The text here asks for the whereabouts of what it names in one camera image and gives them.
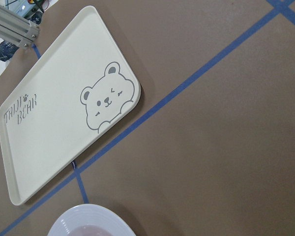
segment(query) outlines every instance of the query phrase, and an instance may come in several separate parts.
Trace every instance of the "tray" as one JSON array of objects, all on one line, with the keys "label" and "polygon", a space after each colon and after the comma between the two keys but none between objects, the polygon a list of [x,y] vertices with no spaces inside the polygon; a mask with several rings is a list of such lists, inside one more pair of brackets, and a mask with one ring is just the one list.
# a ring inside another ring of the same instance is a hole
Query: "tray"
[{"label": "tray", "polygon": [[138,103],[141,87],[92,6],[0,107],[11,202],[23,204]]}]

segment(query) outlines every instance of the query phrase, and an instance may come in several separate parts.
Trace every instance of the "bear face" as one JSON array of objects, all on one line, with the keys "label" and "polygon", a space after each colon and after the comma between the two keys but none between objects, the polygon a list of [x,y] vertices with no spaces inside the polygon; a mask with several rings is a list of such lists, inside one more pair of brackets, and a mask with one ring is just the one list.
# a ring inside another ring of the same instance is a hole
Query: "bear face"
[{"label": "bear face", "polygon": [[133,96],[133,82],[120,74],[119,63],[109,63],[104,76],[93,87],[85,87],[80,95],[80,101],[86,107],[88,127],[99,133],[103,123],[111,123],[121,115],[126,103],[133,102]]}]

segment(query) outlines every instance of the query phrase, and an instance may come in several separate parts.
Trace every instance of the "tabletop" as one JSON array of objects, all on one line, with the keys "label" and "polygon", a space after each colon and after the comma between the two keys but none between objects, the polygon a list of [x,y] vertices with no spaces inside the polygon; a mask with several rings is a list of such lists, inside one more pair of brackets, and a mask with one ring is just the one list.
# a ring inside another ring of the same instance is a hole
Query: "tabletop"
[{"label": "tabletop", "polygon": [[87,5],[141,98],[21,206],[0,149],[0,236],[45,236],[84,203],[138,236],[295,235],[295,0],[60,0],[38,51],[18,50],[0,76],[0,105]]}]

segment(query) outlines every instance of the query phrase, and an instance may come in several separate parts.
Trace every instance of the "blue tape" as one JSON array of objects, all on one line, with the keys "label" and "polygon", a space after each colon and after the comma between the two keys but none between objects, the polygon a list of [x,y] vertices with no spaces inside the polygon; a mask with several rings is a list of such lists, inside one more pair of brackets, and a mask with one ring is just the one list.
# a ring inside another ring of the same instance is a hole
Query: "blue tape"
[{"label": "blue tape", "polygon": [[80,171],[79,171],[78,165],[77,165],[77,163],[76,163],[75,160],[72,161],[71,164],[73,166],[73,170],[74,170],[75,177],[76,177],[77,182],[78,182],[78,185],[79,185],[79,189],[80,189],[80,192],[81,192],[83,201],[84,201],[85,204],[87,204],[87,203],[89,203],[89,199],[88,199],[87,193],[85,191],[83,181],[81,179],[81,175],[80,175]]},{"label": "blue tape", "polygon": [[270,3],[276,10],[278,10],[286,19],[295,25],[295,12],[292,11],[288,6],[295,0],[286,0],[281,2],[280,0],[266,0]]},{"label": "blue tape", "polygon": [[[154,115],[157,111],[159,111],[162,107],[164,107],[167,103],[169,103],[178,94],[180,94],[182,91],[184,91],[188,86],[190,86],[199,77],[201,77],[204,73],[206,73],[208,70],[210,70],[219,61],[221,61],[230,52],[232,52],[234,49],[236,49],[246,39],[251,37],[255,32],[257,32],[259,29],[261,29],[266,23],[268,23],[270,20],[272,20],[278,14],[279,14],[279,12],[277,10],[273,9],[268,14],[266,14],[264,17],[262,17],[251,28],[249,28],[241,36],[239,36],[237,39],[235,39],[229,46],[227,46],[225,49],[223,49],[221,52],[219,52],[208,63],[206,63],[203,67],[201,67],[198,71],[196,71],[193,75],[191,75],[187,80],[185,80],[176,89],[174,89],[171,93],[169,93],[166,97],[164,97],[154,107],[152,107],[150,110],[148,110],[144,115],[142,115],[139,119],[137,119],[132,125],[130,125],[127,129],[125,129],[116,138],[114,138],[109,144],[107,144],[95,156],[93,156],[84,165],[82,165],[80,168],[78,168],[77,171],[79,173],[83,172],[87,167],[89,167],[92,163],[94,163],[98,158],[103,156],[112,147],[114,147],[117,143],[119,143],[122,139],[124,139],[128,134],[130,134],[132,131],[134,131],[136,128],[138,128],[143,122],[145,122],[147,119],[149,119],[152,115]],[[29,216],[34,210],[36,210],[39,206],[44,204],[48,199],[50,199],[53,195],[55,195],[58,191],[60,191],[65,185],[67,185],[71,180],[73,180],[75,176],[76,176],[75,173],[72,173],[70,176],[68,176],[63,182],[61,182],[59,185],[57,185],[45,197],[43,197],[34,206],[32,206],[29,210],[27,210],[23,215],[21,215],[18,219],[16,219],[5,230],[3,230],[0,233],[0,236],[3,236],[6,233],[8,233],[11,229],[13,229],[16,225],[18,225],[22,220],[24,220],[27,216]]]},{"label": "blue tape", "polygon": [[36,45],[33,43],[33,45],[31,47],[34,49],[37,58],[40,59],[41,58],[41,54],[40,54],[38,48],[36,47]]}]

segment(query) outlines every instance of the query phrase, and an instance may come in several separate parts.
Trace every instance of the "paw print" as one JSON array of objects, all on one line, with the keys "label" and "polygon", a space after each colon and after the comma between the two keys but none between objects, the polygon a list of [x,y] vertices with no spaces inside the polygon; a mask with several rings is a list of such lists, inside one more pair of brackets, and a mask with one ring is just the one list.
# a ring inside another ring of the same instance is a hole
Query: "paw print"
[{"label": "paw print", "polygon": [[23,96],[23,101],[26,102],[27,100],[28,100],[28,95],[25,94],[25,95]]}]

